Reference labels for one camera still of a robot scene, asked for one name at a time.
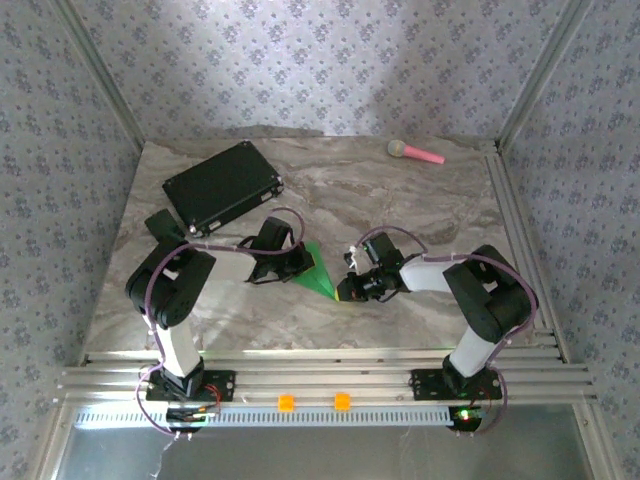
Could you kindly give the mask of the green cloth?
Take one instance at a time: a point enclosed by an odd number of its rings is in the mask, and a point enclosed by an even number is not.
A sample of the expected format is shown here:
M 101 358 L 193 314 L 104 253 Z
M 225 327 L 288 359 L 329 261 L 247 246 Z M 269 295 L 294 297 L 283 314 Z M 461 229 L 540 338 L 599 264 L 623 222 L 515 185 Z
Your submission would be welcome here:
M 335 300 L 335 287 L 329 276 L 319 245 L 315 242 L 309 242 L 305 245 L 305 248 L 311 254 L 314 265 L 295 277 L 293 282 L 330 300 Z

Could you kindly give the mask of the grey metal sheet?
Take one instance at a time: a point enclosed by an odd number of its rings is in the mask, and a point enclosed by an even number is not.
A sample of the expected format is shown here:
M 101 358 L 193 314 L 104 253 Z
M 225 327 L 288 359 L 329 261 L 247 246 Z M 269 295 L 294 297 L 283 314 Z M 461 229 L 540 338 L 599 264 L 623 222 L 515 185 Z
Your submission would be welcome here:
M 573 412 L 516 406 L 485 435 L 442 426 L 75 427 L 56 480 L 595 480 Z

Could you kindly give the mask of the black case with metal latches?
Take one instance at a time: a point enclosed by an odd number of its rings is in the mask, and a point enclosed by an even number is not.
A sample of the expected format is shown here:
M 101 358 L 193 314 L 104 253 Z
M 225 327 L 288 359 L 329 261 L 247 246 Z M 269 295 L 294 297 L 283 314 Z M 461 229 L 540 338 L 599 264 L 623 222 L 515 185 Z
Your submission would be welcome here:
M 282 176 L 250 141 L 242 141 L 167 179 L 162 188 L 188 232 L 206 237 L 283 188 Z

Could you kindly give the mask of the pink toy microphone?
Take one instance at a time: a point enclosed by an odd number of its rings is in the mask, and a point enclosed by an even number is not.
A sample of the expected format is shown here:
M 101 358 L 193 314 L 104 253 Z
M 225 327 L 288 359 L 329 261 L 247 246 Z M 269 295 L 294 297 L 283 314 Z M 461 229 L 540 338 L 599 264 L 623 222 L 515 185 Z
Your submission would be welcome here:
M 445 163 L 445 158 L 441 155 L 422 150 L 400 140 L 392 140 L 387 145 L 387 152 L 397 158 L 411 158 L 428 163 L 442 165 Z

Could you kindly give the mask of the small black box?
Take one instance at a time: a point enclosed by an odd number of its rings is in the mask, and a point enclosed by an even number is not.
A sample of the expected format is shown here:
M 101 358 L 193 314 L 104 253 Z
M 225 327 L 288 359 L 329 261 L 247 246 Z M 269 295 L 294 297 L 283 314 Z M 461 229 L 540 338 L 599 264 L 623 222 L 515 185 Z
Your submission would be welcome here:
M 163 241 L 179 242 L 185 234 L 168 209 L 163 209 L 145 220 L 145 226 L 158 243 Z

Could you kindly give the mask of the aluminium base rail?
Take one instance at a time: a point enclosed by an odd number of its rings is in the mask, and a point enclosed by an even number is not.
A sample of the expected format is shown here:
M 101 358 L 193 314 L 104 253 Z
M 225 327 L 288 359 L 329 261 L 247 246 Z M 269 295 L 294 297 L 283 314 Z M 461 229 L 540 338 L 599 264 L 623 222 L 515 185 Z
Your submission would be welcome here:
M 276 405 L 291 395 L 298 407 L 328 406 L 347 393 L 355 406 L 405 406 L 412 401 L 413 369 L 440 366 L 444 350 L 327 349 L 205 351 L 206 367 L 237 373 L 236 406 Z M 56 396 L 77 405 L 130 401 L 139 377 L 152 364 L 149 351 L 97 352 L 61 374 Z M 583 364 L 562 361 L 557 350 L 513 347 L 495 361 L 516 405 L 572 404 L 597 398 Z

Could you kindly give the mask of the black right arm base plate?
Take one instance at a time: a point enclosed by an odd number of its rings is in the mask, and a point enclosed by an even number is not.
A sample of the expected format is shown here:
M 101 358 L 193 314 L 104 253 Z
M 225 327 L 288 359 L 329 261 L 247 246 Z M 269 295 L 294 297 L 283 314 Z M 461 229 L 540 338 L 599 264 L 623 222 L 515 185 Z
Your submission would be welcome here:
M 409 387 L 416 401 L 500 400 L 501 382 L 494 371 L 483 369 L 466 378 L 454 370 L 414 369 L 410 372 Z

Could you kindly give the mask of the aluminium side rail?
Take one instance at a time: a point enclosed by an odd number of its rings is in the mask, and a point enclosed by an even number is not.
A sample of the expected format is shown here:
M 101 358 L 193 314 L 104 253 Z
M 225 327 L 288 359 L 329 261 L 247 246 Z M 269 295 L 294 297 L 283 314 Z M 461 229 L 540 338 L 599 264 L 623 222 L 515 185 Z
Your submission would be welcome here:
M 537 257 L 536 238 L 529 228 L 525 206 L 518 197 L 507 164 L 500 155 L 498 147 L 491 141 L 484 142 L 482 152 L 485 155 L 488 173 L 504 219 L 514 265 L 535 290 L 539 300 L 538 313 L 534 320 L 535 329 L 541 330 L 545 327 L 551 330 L 555 336 L 560 358 L 566 363 L 571 363 L 571 354 L 562 335 L 561 325 L 551 298 L 551 290 Z

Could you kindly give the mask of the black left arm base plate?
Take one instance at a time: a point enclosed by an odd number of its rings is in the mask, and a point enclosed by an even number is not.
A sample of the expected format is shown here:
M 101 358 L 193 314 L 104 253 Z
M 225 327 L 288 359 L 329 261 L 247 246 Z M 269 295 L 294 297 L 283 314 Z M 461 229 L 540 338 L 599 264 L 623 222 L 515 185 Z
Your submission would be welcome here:
M 199 370 L 186 377 L 175 377 L 161 370 L 151 374 L 145 399 L 167 402 L 231 402 L 235 382 L 236 372 L 233 370 Z

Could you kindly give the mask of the aluminium upright post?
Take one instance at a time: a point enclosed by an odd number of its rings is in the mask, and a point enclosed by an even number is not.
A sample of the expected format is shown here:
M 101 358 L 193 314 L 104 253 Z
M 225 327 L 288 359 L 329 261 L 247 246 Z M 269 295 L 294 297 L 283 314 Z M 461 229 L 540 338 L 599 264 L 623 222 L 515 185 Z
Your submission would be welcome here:
M 547 42 L 496 137 L 496 148 L 500 154 L 508 152 L 512 147 L 594 2 L 595 0 L 566 0 Z
M 145 145 L 144 134 L 72 0 L 48 0 L 48 2 L 69 35 L 86 69 L 124 129 L 129 142 L 141 153 Z

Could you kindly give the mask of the aluminium frame leg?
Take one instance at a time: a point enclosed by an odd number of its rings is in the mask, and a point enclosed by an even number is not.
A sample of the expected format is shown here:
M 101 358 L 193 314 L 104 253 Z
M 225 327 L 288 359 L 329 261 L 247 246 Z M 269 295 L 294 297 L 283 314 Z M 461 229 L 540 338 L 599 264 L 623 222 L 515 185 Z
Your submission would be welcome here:
M 573 410 L 593 479 L 609 480 L 609 471 L 591 406 L 587 403 L 578 403 L 573 406 Z
M 76 417 L 75 406 L 59 405 L 53 409 L 39 447 L 34 480 L 56 480 Z

